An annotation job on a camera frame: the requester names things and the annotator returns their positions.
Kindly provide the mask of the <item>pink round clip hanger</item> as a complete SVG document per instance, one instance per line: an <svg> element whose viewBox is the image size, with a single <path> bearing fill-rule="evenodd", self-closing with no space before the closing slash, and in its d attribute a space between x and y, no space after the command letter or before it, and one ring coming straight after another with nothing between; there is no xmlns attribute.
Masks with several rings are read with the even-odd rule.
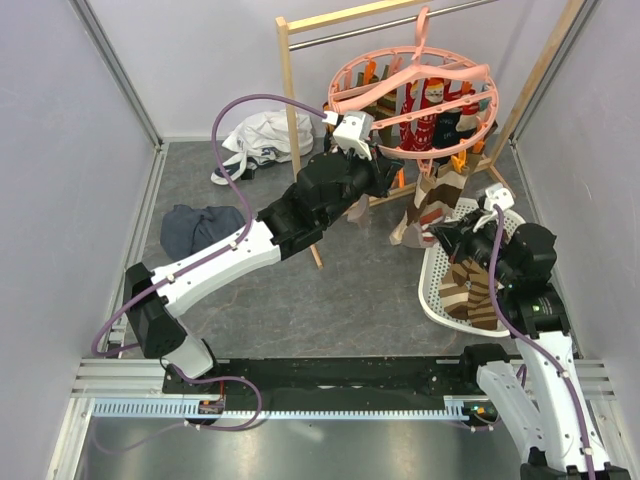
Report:
<svg viewBox="0 0 640 480"><path fill-rule="evenodd" d="M328 88L328 108L340 115L366 111L372 132L396 129L400 143L382 145L385 155L414 160L430 173L438 159L462 173L485 146L494 125L498 89L486 64L429 47L430 10L419 12L415 41L380 49L344 65Z"/></svg>

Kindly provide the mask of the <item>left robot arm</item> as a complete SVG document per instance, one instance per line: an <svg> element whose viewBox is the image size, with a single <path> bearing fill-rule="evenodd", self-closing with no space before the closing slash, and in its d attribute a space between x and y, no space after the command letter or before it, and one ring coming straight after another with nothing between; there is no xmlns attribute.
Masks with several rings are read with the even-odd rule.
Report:
<svg viewBox="0 0 640 480"><path fill-rule="evenodd" d="M220 378L215 357L181 315L234 280L314 245L363 196L386 197L403 165L377 147L365 158L354 151L318 154L243 228L172 264L129 267L126 317L144 358L168 361L196 392L211 392Z"/></svg>

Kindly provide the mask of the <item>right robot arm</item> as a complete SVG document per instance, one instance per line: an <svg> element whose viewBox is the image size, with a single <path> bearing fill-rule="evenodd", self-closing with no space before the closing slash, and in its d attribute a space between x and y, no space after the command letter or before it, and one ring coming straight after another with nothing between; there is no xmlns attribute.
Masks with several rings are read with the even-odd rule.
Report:
<svg viewBox="0 0 640 480"><path fill-rule="evenodd" d="M492 307L516 341L534 393L526 393L506 354L489 345L465 349L460 386L484 392L497 409L521 455L521 478L629 478L612 464L582 393L566 310L550 282L555 235L535 223L510 237L502 220L474 224L467 217L428 230L451 260L472 260L487 272Z"/></svg>

